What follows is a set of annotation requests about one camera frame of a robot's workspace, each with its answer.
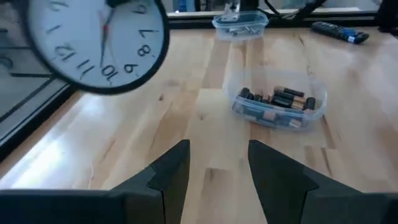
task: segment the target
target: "wooden table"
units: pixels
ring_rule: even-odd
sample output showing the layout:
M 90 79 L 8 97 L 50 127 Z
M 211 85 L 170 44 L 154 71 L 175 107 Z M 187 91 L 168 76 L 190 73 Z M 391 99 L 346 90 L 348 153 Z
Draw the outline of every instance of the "wooden table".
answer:
M 182 223 L 265 223 L 247 159 L 258 139 L 364 192 L 398 190 L 398 40 L 376 29 L 362 46 L 268 29 L 245 43 L 213 30 L 172 32 L 158 74 L 119 96 L 76 93 L 1 165 L 0 188 L 111 189 L 181 139 L 191 140 Z M 231 113 L 228 74 L 246 66 L 323 81 L 328 108 L 312 131 L 290 133 Z

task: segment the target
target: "remote control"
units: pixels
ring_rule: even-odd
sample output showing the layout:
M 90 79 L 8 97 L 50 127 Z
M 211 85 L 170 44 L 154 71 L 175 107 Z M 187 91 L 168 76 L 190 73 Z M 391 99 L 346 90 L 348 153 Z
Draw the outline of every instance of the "remote control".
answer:
M 336 39 L 345 40 L 353 44 L 360 44 L 369 38 L 369 34 L 367 33 L 357 32 L 355 29 L 345 28 L 327 22 L 314 22 L 312 24 L 312 31 Z

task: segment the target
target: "clock hand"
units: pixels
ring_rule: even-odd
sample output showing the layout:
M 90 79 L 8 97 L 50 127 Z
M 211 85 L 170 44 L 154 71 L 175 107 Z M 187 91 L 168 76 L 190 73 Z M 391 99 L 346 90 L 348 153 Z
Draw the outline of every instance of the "clock hand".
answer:
M 108 40 L 109 23 L 112 21 L 115 11 L 116 11 L 115 8 L 111 9 L 111 12 L 109 13 L 109 16 L 108 16 L 105 24 L 102 26 L 101 61 L 99 63 L 100 67 L 103 66 L 103 62 L 104 62 L 105 43 Z

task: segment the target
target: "clock rim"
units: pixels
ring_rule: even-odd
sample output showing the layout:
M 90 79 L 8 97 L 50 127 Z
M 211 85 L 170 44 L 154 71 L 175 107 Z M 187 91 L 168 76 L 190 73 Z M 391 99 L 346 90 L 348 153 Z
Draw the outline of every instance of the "clock rim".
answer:
M 48 60 L 44 57 L 44 55 L 40 52 L 39 48 L 37 47 L 37 44 L 35 43 L 35 40 L 32 38 L 32 34 L 29 28 L 29 5 L 30 1 L 35 1 L 35 0 L 25 0 L 25 4 L 21 4 L 22 8 L 21 10 L 21 18 L 22 18 L 22 32 L 24 33 L 25 39 L 35 56 L 38 58 L 38 60 L 51 72 L 51 74 L 55 78 L 59 78 L 63 81 L 65 81 L 67 84 L 71 85 L 72 87 L 75 87 L 78 90 L 82 91 L 87 91 L 90 93 L 96 93 L 100 95 L 117 95 L 121 93 L 126 93 L 129 91 L 133 91 L 136 88 L 139 88 L 146 82 L 148 82 L 159 70 L 160 66 L 162 66 L 166 56 L 167 52 L 169 49 L 169 44 L 170 44 L 170 27 L 169 27 L 169 18 L 167 16 L 166 10 L 161 2 L 161 0 L 154 0 L 156 6 L 159 9 L 160 16 L 162 18 L 162 23 L 163 23 L 163 32 L 164 32 L 164 38 L 163 38 L 163 44 L 162 44 L 162 49 L 160 50 L 160 54 L 155 61 L 154 65 L 148 70 L 148 72 L 141 76 L 139 79 L 134 80 L 131 83 L 121 85 L 121 86 L 116 86 L 116 87 L 95 87 L 95 86 L 88 86 L 81 84 L 79 82 L 76 82 L 75 80 L 69 78 L 68 76 L 64 75 L 63 72 L 59 71 L 57 68 L 53 67 Z

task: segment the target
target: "clear plastic container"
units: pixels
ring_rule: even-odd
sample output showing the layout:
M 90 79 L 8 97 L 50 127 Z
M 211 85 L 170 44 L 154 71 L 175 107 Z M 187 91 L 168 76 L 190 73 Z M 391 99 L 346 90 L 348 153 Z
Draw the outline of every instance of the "clear plastic container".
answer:
M 220 40 L 250 40 L 261 37 L 268 22 L 267 16 L 260 11 L 231 12 L 213 19 Z
M 264 126 L 297 131 L 305 130 L 326 110 L 325 85 L 307 74 L 261 67 L 255 70 L 231 73 L 227 79 L 224 89 L 231 100 L 232 110 L 245 119 Z M 282 108 L 238 96 L 240 91 L 246 87 L 250 89 L 251 93 L 264 95 L 265 98 L 267 95 L 272 95 L 275 86 L 304 92 L 305 98 L 314 97 L 316 99 L 315 109 L 304 111 Z

